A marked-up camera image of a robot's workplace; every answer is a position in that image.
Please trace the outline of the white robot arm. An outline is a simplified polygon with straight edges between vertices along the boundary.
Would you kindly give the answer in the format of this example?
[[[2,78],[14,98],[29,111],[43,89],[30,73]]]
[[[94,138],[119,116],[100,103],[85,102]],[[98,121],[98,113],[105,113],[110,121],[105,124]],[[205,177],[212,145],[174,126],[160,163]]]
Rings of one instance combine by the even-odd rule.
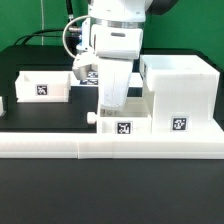
[[[163,15],[178,0],[88,0],[90,46],[99,75],[102,109],[121,110],[133,63],[139,58],[147,14]]]

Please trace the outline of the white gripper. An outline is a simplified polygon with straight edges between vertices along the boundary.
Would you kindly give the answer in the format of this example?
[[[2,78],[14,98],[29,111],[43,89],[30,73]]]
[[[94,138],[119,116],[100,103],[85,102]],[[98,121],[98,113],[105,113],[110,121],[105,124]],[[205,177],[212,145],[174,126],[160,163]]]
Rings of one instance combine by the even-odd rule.
[[[125,105],[133,60],[98,58],[98,93],[102,109],[122,109]]]

